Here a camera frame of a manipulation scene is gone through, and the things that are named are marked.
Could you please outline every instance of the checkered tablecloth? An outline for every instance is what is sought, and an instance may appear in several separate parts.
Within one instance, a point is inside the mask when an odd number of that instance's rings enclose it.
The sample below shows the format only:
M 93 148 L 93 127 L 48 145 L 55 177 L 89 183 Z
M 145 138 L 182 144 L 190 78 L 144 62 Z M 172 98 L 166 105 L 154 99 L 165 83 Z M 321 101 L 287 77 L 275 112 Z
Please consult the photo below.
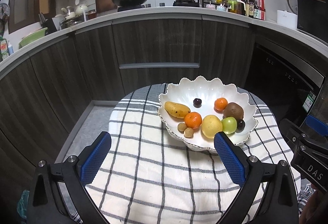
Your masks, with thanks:
M 239 190 L 218 155 L 192 151 L 168 134 L 157 115 L 158 95 L 166 86 L 134 91 L 111 114 L 112 147 L 93 183 L 86 186 L 111 224 L 216 223 Z M 262 162 L 290 163 L 293 153 L 271 111 L 248 94 L 249 103 L 257 106 L 259 123 L 241 148 Z M 292 168 L 292 175 L 299 193 L 300 174 Z M 261 184 L 244 222 L 253 218 L 265 186 Z

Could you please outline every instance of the fruit bowl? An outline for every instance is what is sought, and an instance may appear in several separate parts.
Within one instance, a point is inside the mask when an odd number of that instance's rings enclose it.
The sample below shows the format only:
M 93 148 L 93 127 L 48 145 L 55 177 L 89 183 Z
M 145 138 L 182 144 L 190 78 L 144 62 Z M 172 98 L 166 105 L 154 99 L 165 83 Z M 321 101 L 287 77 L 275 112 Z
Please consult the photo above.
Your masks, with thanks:
M 239 104 L 244 110 L 244 130 L 228 135 L 233 144 L 241 145 L 249 139 L 250 132 L 257 125 L 257 120 L 254 118 L 256 106 L 248 103 L 247 93 L 237 92 L 234 84 L 224 85 L 219 78 L 208 81 L 203 76 L 198 76 L 193 81 L 182 78 L 179 84 L 170 83 L 166 93 L 159 95 L 160 107 L 158 109 L 158 115 L 165 124 L 168 133 L 173 138 L 183 141 L 191 150 L 208 150 L 211 153 L 216 153 L 213 139 L 205 137 L 201 132 L 201 128 L 194 130 L 194 136 L 192 138 L 185 138 L 183 133 L 178 131 L 178 124 L 183 122 L 183 119 L 175 118 L 168 114 L 164 109 L 164 104 L 167 101 L 181 103 L 188 106 L 192 112 L 198 112 L 202 116 L 202 119 L 207 115 L 215 115 L 222 120 L 223 113 L 214 109 L 214 101 L 221 97 L 226 98 L 229 103 L 234 102 Z M 194 107 L 193 100 L 195 98 L 202 100 L 200 108 Z

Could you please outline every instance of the metal screw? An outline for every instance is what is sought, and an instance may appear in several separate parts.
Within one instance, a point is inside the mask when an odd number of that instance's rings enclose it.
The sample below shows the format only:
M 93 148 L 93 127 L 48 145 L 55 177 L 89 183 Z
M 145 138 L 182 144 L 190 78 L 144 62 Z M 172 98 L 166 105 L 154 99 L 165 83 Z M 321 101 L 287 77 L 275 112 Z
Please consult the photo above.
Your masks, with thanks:
M 70 155 L 67 160 L 68 162 L 73 163 L 76 160 L 76 155 Z
M 43 167 L 45 164 L 46 164 L 46 162 L 45 162 L 44 160 L 41 160 L 41 161 L 39 162 L 39 167 Z
M 288 165 L 288 163 L 286 162 L 286 160 L 280 160 L 280 164 L 282 166 L 284 166 L 284 167 Z
M 251 155 L 251 156 L 249 157 L 249 160 L 250 160 L 251 162 L 253 162 L 253 163 L 256 163 L 256 162 L 258 161 L 257 157 L 256 157 L 256 156 L 253 156 L 253 155 Z

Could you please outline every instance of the baseboard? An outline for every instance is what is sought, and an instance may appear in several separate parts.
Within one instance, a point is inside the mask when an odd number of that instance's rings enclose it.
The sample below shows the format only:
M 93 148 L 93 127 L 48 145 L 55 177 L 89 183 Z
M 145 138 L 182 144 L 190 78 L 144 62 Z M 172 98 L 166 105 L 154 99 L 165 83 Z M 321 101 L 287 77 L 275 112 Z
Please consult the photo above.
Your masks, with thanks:
M 103 106 L 116 106 L 119 101 L 99 101 L 99 100 L 93 100 L 95 105 L 103 105 Z
M 84 110 L 84 112 L 82 113 L 82 115 L 80 116 L 79 120 L 77 121 L 77 123 L 75 124 L 74 128 L 72 129 L 71 133 L 68 135 L 62 149 L 60 150 L 55 163 L 61 163 L 63 162 L 63 159 L 66 156 L 66 153 L 68 151 L 68 149 L 70 148 L 75 136 L 77 135 L 77 133 L 79 132 L 81 126 L 83 125 L 84 121 L 86 120 L 86 118 L 89 116 L 91 110 L 93 109 L 93 107 L 95 106 L 94 101 L 92 100 L 90 102 L 90 104 L 86 107 L 86 109 Z

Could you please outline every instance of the white appliance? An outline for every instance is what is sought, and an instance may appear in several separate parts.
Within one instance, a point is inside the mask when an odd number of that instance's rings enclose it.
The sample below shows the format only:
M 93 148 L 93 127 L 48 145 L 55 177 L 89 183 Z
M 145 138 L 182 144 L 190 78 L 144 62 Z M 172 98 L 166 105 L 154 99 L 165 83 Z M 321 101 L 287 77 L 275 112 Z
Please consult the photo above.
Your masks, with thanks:
M 293 30 L 297 29 L 297 15 L 281 10 L 277 10 L 277 24 L 291 28 Z
M 286 0 L 286 10 L 297 15 L 297 0 Z

